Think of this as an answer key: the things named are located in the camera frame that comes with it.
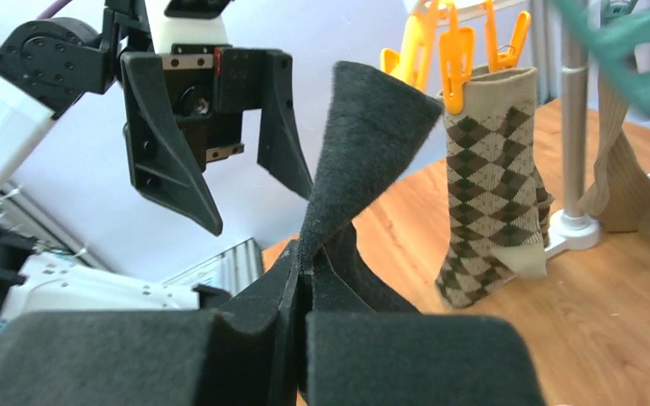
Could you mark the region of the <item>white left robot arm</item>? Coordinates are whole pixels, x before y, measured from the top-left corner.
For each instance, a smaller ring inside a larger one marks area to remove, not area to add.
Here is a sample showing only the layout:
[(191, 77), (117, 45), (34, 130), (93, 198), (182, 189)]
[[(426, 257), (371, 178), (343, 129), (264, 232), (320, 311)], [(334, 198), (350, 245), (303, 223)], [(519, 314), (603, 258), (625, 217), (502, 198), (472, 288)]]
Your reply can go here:
[(107, 1), (101, 30), (64, 17), (18, 26), (0, 46), (0, 189), (83, 95), (120, 83), (130, 182), (144, 198), (219, 235), (222, 218), (203, 172), (243, 151), (250, 110), (261, 114), (258, 164), (307, 197), (292, 58), (232, 46), (226, 6)]

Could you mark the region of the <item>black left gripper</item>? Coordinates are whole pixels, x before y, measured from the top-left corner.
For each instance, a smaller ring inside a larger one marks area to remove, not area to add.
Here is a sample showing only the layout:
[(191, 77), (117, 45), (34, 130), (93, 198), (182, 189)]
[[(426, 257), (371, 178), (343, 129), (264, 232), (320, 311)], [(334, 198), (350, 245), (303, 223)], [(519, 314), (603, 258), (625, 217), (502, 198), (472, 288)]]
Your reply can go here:
[(292, 57), (275, 49), (121, 57), (130, 182), (146, 199), (218, 236), (223, 220), (202, 171), (241, 153), (242, 118), (261, 113), (257, 163), (303, 199), (312, 179), (301, 149)]

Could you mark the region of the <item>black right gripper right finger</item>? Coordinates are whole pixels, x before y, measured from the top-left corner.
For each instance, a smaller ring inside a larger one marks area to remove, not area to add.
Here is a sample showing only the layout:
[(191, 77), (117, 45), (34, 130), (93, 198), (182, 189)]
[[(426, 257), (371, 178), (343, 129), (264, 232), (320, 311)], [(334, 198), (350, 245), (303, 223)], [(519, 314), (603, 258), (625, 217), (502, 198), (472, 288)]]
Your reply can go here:
[(309, 404), (544, 404), (530, 352), (507, 321), (378, 313), (326, 265), (313, 269), (311, 286)]

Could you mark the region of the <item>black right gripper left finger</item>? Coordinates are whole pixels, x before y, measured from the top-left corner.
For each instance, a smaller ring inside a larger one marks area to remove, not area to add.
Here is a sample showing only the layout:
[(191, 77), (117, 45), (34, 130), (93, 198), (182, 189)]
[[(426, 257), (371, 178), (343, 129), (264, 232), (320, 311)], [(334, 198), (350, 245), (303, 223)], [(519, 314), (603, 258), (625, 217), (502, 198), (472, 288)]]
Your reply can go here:
[(295, 404), (296, 246), (210, 309), (186, 286), (29, 259), (4, 303), (0, 405)]

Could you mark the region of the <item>brown argyle sock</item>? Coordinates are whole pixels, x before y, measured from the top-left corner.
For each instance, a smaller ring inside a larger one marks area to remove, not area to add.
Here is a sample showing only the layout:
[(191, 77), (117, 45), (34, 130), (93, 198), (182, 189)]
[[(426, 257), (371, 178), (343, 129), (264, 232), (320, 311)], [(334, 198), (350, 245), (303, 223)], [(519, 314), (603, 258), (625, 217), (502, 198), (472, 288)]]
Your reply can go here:
[(536, 182), (538, 221), (541, 235), (543, 237), (543, 246), (544, 248), (547, 248), (550, 243), (548, 235), (550, 209), (554, 202), (554, 197), (547, 191), (543, 178), (537, 168), (534, 169), (533, 177)]
[(464, 110), (446, 113), (449, 248), (436, 278), (463, 309), (512, 277), (544, 277), (534, 160), (537, 69), (475, 69)]

